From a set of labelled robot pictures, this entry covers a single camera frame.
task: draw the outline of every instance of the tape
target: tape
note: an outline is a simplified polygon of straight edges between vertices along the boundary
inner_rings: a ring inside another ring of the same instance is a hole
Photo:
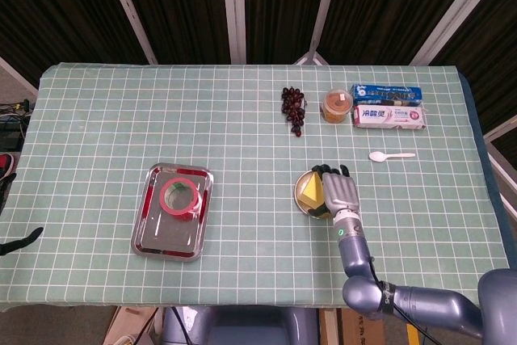
[[[167,203],[166,196],[171,195],[176,190],[181,190],[182,188],[188,187],[191,193],[191,199],[187,206],[181,209],[171,208]],[[165,185],[163,185],[160,190],[160,205],[162,209],[165,210],[172,216],[184,216],[195,211],[201,204],[201,194],[197,190],[195,184],[186,178],[173,178],[168,180]]]

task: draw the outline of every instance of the robotic arm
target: robotic arm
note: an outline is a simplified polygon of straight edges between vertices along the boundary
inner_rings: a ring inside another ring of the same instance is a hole
[[[348,169],[341,166],[342,174],[327,165],[315,166],[313,170],[322,178],[325,206],[333,217],[339,253],[348,276],[343,300],[349,307],[370,318],[392,314],[419,325],[482,338],[481,311],[458,292],[380,282],[363,232],[359,196]]]

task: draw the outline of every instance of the table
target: table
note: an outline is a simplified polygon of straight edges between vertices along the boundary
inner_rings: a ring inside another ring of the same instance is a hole
[[[419,85],[423,131],[327,124],[318,101],[353,82]],[[309,102],[303,136],[280,112],[284,86]],[[372,163],[370,150],[417,158]],[[507,267],[454,67],[60,64],[41,78],[0,236],[42,237],[0,259],[0,303],[342,306],[330,221],[300,213],[300,174],[348,165],[380,278],[450,288]],[[204,253],[146,259],[130,238],[147,170],[206,166],[215,177]]]

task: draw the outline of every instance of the toothpaste box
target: toothpaste box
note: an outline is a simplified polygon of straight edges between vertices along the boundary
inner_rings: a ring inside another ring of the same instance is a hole
[[[418,86],[353,84],[350,94],[354,99],[354,105],[417,107],[422,103],[422,90]]]
[[[354,125],[360,128],[423,129],[426,121],[420,107],[357,105],[354,107]]]

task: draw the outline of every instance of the spoon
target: spoon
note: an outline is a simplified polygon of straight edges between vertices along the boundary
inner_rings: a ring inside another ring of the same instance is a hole
[[[388,158],[411,158],[414,157],[414,154],[385,154],[380,151],[374,151],[370,153],[370,159],[374,162],[384,162]]]

